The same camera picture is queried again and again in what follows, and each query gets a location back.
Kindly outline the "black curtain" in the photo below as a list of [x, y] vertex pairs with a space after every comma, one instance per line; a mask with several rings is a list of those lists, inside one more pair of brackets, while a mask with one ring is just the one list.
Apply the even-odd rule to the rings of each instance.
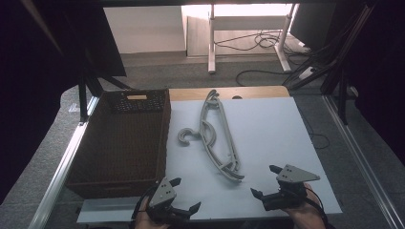
[[357, 109], [405, 165], [405, 0], [376, 0], [346, 70]]
[[0, 205], [82, 76], [124, 76], [101, 6], [0, 0]]

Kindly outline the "person's right hand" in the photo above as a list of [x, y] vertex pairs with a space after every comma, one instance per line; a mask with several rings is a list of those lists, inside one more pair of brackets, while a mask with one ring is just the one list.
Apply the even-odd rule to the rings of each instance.
[[294, 222], [297, 229], [326, 229], [321, 213], [305, 202], [297, 208], [284, 209]]

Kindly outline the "person's left hand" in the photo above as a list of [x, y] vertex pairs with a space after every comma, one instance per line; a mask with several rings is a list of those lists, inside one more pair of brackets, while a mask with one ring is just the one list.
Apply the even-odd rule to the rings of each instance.
[[149, 218], [148, 214], [145, 212], [147, 201], [148, 199], [145, 198], [139, 207], [135, 218], [134, 229], [169, 229], [169, 224], [156, 223]]

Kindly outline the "white cabinet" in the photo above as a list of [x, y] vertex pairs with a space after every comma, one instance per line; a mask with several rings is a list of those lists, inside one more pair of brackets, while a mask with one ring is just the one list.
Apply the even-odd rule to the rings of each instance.
[[183, 52], [180, 6], [104, 8], [120, 53]]

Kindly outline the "wooden table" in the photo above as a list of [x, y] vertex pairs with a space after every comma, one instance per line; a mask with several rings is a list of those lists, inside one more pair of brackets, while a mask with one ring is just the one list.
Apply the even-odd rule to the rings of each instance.
[[[170, 89], [171, 101], [205, 100], [212, 88]], [[223, 87], [216, 88], [220, 99], [289, 97], [284, 86]]]

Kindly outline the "aluminium rail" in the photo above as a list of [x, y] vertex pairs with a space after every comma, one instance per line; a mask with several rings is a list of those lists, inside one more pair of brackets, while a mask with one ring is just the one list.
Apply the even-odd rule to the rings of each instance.
[[88, 122], [80, 121], [73, 136], [70, 139], [70, 142], [65, 150], [61, 161], [56, 168], [56, 171], [53, 175], [53, 178], [42, 198], [41, 202], [38, 205], [38, 208], [32, 218], [32, 221], [28, 227], [28, 229], [44, 229], [48, 219], [52, 213], [52, 210], [56, 204], [58, 196], [64, 187], [64, 183], [67, 179], [69, 174], [70, 168], [74, 161], [76, 151], [80, 144], [82, 137], [84, 136], [86, 129], [88, 126]]
[[371, 193], [391, 229], [405, 229], [405, 221], [399, 216], [388, 192], [383, 188], [373, 171], [370, 163], [363, 154], [357, 140], [352, 134], [350, 127], [345, 124], [338, 115], [337, 105], [330, 95], [322, 95], [322, 99], [328, 108], [330, 115], [351, 152], [357, 167], [369, 186]]

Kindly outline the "black metal stand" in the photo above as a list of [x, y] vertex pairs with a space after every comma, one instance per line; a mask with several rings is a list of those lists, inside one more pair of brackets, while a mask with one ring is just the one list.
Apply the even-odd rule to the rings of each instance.
[[353, 25], [350, 28], [349, 34], [341, 47], [339, 53], [336, 55], [335, 64], [331, 68], [328, 76], [321, 86], [322, 94], [332, 94], [335, 88], [338, 88], [338, 103], [337, 103], [337, 116], [344, 125], [348, 124], [346, 118], [346, 101], [347, 101], [347, 86], [348, 79], [344, 72], [344, 63], [347, 60], [350, 49], [357, 39], [359, 33], [362, 31], [370, 14], [373, 11], [373, 5], [363, 3], [356, 15]]
[[87, 108], [87, 89], [89, 89], [90, 93], [95, 97], [101, 97], [105, 92], [99, 82], [99, 78], [106, 80], [110, 84], [113, 84], [124, 91], [132, 91], [130, 86], [96, 68], [94, 60], [87, 49], [84, 49], [80, 54], [79, 64], [82, 67], [82, 73], [78, 78], [81, 123], [84, 123], [89, 119]]

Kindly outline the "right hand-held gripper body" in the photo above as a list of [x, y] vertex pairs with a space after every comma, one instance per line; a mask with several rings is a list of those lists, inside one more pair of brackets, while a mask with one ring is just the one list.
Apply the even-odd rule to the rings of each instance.
[[297, 208], [307, 197], [304, 183], [319, 179], [320, 177], [314, 173], [287, 164], [276, 177], [279, 191], [263, 196], [262, 203], [267, 211]]

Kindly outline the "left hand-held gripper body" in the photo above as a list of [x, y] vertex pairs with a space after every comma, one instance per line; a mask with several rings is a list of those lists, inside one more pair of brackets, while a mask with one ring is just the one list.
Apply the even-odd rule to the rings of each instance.
[[169, 183], [167, 177], [152, 188], [152, 196], [148, 198], [145, 212], [149, 218], [160, 224], [184, 224], [191, 215], [188, 210], [177, 209], [172, 206], [177, 193]]

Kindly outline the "brown wicker basket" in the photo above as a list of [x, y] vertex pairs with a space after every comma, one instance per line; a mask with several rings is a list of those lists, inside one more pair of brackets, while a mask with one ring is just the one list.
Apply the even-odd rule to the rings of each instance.
[[89, 118], [66, 186], [82, 198], [142, 195], [165, 176], [166, 90], [107, 92]]

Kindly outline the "white work board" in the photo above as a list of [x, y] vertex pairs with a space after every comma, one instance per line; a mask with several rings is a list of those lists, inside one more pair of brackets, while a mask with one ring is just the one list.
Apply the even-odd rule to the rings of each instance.
[[206, 100], [170, 104], [163, 178], [181, 178], [173, 207], [186, 210], [201, 203], [191, 221], [279, 218], [283, 209], [267, 211], [250, 189], [277, 193], [277, 175], [269, 166], [287, 164], [318, 175], [319, 180], [309, 182], [325, 212], [340, 213], [293, 98], [225, 99], [220, 106]]

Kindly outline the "white power strip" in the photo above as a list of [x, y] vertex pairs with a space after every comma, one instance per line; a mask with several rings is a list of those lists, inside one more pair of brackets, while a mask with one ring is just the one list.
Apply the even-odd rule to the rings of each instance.
[[315, 72], [316, 69], [314, 67], [308, 67], [299, 75], [299, 79], [304, 80]]

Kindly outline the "white desk frame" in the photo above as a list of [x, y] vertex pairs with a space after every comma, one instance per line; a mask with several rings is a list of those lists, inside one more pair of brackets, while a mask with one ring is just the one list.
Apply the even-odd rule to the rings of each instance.
[[209, 43], [208, 71], [216, 72], [216, 31], [279, 31], [280, 37], [275, 43], [274, 50], [284, 73], [290, 73], [291, 67], [287, 61], [284, 45], [288, 29], [292, 21], [295, 4], [226, 4], [210, 5], [208, 14]]

